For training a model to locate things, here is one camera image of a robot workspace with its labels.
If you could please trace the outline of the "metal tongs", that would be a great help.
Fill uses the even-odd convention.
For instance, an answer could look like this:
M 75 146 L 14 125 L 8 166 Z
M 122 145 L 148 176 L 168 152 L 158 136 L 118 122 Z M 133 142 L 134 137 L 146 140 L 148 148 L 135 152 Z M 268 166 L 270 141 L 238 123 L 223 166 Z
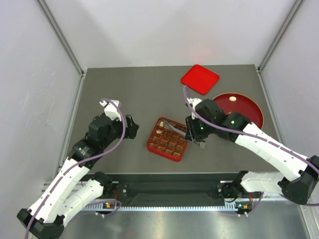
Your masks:
M 175 133 L 177 133 L 177 134 L 179 134 L 181 136 L 186 136 L 186 133 L 184 131 L 175 128 L 173 125 L 171 125 L 166 120 L 163 121 L 163 127 L 166 128 L 166 129 L 169 129 L 170 131 L 175 132 Z M 205 141 L 201 141 L 201 142 L 193 141 L 193 143 L 195 143 L 196 145 L 198 145 L 202 149 L 204 149 L 204 147 L 205 147 Z

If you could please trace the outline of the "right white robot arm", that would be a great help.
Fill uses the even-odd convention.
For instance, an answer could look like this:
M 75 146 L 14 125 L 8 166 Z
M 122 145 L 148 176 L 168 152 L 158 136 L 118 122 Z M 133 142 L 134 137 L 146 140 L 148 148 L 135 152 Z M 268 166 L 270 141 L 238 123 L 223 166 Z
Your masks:
M 285 147 L 265 134 L 252 121 L 238 112 L 226 114 L 212 99 L 186 98 L 192 114 L 186 121 L 186 140 L 200 145 L 214 134 L 239 145 L 277 169 L 275 173 L 240 171 L 224 185 L 222 196 L 244 197 L 248 193 L 267 192 L 307 204 L 319 181 L 319 158 L 307 157 Z

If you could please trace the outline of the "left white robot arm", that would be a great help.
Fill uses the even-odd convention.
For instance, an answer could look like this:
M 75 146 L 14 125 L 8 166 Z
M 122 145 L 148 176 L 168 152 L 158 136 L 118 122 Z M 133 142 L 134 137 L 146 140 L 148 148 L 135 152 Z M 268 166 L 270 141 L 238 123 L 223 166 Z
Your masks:
M 28 209 L 21 209 L 18 220 L 25 226 L 25 238 L 57 239 L 69 222 L 94 200 L 104 197 L 113 207 L 116 199 L 112 179 L 105 173 L 94 173 L 77 192 L 73 189 L 93 168 L 96 162 L 109 153 L 114 141 L 134 139 L 139 126 L 127 115 L 124 121 L 102 114 L 89 124 L 85 137 L 73 145 L 62 168 L 41 197 Z

